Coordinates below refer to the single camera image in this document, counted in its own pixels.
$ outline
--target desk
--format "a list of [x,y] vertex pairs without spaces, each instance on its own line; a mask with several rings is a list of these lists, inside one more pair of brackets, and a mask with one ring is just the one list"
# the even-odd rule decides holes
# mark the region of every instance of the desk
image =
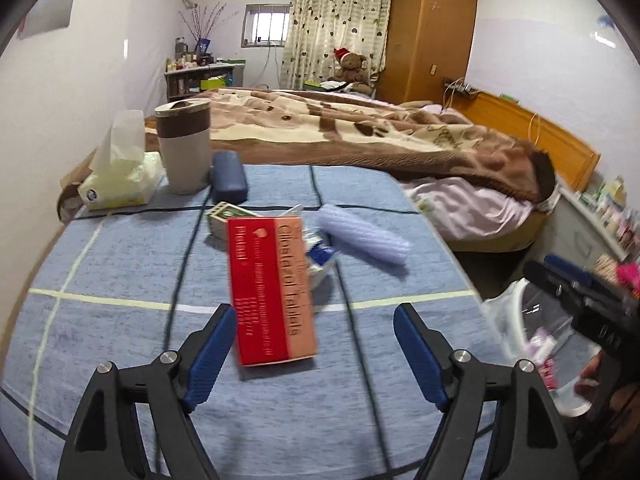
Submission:
[[[242,86],[243,73],[244,63],[215,63],[165,72],[166,100],[170,103],[199,94],[200,81],[217,75],[230,75],[233,79],[234,86]],[[189,90],[189,88],[196,87],[198,88],[197,92],[191,92]]]

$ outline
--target heart-patterned curtain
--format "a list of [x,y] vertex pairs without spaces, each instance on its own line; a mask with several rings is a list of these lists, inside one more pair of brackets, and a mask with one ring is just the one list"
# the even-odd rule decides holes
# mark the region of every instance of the heart-patterned curtain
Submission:
[[341,47],[367,58],[369,76],[381,72],[390,6],[391,0],[291,0],[282,87],[325,81],[334,70],[334,49]]

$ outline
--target dried branches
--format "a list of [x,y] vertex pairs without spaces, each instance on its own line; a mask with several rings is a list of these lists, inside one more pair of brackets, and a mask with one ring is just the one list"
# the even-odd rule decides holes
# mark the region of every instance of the dried branches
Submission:
[[193,39],[198,42],[201,38],[208,39],[209,34],[211,34],[211,30],[215,25],[222,25],[226,20],[238,13],[236,11],[218,23],[220,15],[222,14],[222,11],[225,10],[225,7],[226,4],[218,2],[213,9],[211,9],[211,12],[209,12],[209,6],[205,6],[203,10],[200,6],[196,5],[191,9],[191,23],[187,21],[187,18],[184,17],[182,11],[180,11],[179,14],[187,25]]

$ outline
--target blanket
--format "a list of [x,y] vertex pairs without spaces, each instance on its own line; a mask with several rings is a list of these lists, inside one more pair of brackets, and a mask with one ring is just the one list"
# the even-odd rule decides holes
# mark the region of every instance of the blanket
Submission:
[[[544,200],[548,186],[540,182],[554,179],[529,142],[462,119],[451,123],[452,114],[320,92],[221,88],[200,97],[211,100],[212,150],[239,152],[245,164],[357,166],[399,180],[460,176],[530,202]],[[158,150],[153,129],[147,149]]]

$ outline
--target window frame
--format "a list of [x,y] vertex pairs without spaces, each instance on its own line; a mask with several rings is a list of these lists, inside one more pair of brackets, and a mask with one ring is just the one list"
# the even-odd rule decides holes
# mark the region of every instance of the window frame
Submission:
[[249,39],[251,40],[252,38],[252,32],[249,31],[249,33],[247,34],[247,17],[251,14],[255,14],[256,16],[260,15],[261,13],[265,13],[265,14],[284,14],[284,15],[288,15],[289,19],[291,16],[291,4],[247,4],[246,7],[244,8],[244,18],[242,19],[242,37],[240,38],[240,47],[241,48],[264,48],[264,47],[284,47],[284,44],[287,40],[267,40],[267,41],[261,41],[260,43],[245,43],[245,40]]

